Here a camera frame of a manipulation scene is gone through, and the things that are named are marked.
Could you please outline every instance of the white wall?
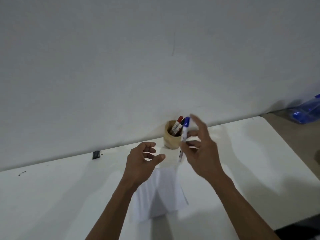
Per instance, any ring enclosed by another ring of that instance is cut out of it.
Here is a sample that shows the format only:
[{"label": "white wall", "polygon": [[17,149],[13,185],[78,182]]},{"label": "white wall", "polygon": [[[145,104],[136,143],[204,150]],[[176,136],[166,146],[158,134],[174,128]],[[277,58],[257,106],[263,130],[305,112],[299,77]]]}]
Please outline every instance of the white wall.
[{"label": "white wall", "polygon": [[319,0],[1,0],[0,170],[320,93]]}]

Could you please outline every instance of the person's left arm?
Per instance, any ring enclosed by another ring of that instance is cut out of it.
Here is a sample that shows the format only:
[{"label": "person's left arm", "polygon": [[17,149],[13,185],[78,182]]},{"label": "person's left arm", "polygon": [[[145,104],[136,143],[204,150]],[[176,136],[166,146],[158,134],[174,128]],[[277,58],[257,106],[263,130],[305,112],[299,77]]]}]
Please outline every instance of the person's left arm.
[{"label": "person's left arm", "polygon": [[123,177],[86,240],[119,239],[134,192],[151,176],[156,165],[166,157],[164,154],[157,156],[150,154],[156,153],[153,148],[155,145],[154,142],[142,142],[131,150]]}]

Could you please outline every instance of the pen holder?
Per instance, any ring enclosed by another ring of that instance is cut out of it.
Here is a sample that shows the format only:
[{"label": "pen holder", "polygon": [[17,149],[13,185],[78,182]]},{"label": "pen holder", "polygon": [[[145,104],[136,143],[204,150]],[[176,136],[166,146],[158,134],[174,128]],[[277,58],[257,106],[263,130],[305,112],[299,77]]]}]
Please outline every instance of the pen holder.
[{"label": "pen holder", "polygon": [[169,134],[175,122],[175,120],[170,120],[164,127],[163,141],[164,145],[169,149],[178,149],[181,141],[181,136],[172,136]]}]

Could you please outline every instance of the person's right hand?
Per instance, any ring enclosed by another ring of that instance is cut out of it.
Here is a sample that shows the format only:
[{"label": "person's right hand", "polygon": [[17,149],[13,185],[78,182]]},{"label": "person's right hand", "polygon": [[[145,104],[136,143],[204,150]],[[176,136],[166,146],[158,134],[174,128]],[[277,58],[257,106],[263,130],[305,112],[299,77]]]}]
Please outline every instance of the person's right hand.
[{"label": "person's right hand", "polygon": [[181,143],[181,149],[186,154],[186,158],[194,171],[210,183],[219,181],[225,176],[222,169],[217,144],[211,140],[207,125],[197,116],[191,114],[190,117],[198,126],[198,130],[190,130],[188,137],[197,136],[200,141],[193,140]]}]

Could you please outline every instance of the plastic bottle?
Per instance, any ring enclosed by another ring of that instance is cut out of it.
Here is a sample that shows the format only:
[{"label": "plastic bottle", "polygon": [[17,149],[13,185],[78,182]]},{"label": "plastic bottle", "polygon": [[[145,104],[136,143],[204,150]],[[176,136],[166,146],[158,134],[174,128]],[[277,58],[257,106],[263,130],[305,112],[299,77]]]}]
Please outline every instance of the plastic bottle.
[{"label": "plastic bottle", "polygon": [[310,101],[291,108],[290,117],[300,124],[308,124],[320,119],[320,94]]}]

